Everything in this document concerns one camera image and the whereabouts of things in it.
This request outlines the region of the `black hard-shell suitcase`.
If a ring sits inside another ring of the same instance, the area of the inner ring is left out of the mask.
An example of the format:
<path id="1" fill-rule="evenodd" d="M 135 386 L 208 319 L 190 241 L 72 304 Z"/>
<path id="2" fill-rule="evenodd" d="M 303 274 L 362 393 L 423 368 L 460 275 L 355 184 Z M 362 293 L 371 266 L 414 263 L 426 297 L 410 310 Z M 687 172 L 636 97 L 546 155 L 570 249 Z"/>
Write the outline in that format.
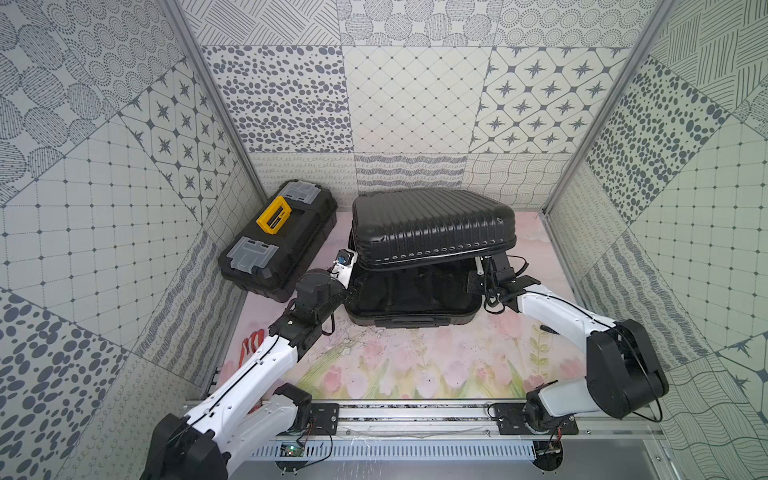
<path id="1" fill-rule="evenodd" d="M 359 326 L 428 328 L 469 323 L 513 276 L 514 210 L 449 188 L 368 192 L 353 203 L 348 247 L 357 261 L 344 308 Z"/>

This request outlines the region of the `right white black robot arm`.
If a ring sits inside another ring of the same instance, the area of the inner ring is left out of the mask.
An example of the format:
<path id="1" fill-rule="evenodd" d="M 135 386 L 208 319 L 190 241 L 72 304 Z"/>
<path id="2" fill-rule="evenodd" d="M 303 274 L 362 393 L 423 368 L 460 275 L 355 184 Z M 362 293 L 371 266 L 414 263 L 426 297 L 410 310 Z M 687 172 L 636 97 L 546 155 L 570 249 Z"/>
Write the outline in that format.
<path id="1" fill-rule="evenodd" d="M 652 404 L 661 406 L 669 383 L 642 324 L 598 315 L 557 295 L 514 270 L 506 254 L 477 257 L 475 264 L 471 285 L 482 293 L 488 312 L 528 316 L 585 355 L 582 377 L 542 384 L 526 395 L 524 416 L 531 431 L 553 433 L 576 414 L 623 419 Z"/>

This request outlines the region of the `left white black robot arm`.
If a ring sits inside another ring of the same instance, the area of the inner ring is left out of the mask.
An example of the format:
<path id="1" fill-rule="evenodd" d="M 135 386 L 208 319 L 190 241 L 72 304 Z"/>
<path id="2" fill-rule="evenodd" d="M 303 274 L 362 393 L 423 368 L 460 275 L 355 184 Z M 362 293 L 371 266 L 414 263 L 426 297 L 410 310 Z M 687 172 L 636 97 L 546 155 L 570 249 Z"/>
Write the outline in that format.
<path id="1" fill-rule="evenodd" d="M 335 263 L 304 274 L 296 298 L 247 362 L 187 414 L 168 414 L 157 424 L 142 478 L 226 479 L 274 436 L 303 431 L 307 392 L 284 384 L 264 406 L 258 403 L 325 335 L 322 325 L 346 298 L 352 272 Z"/>

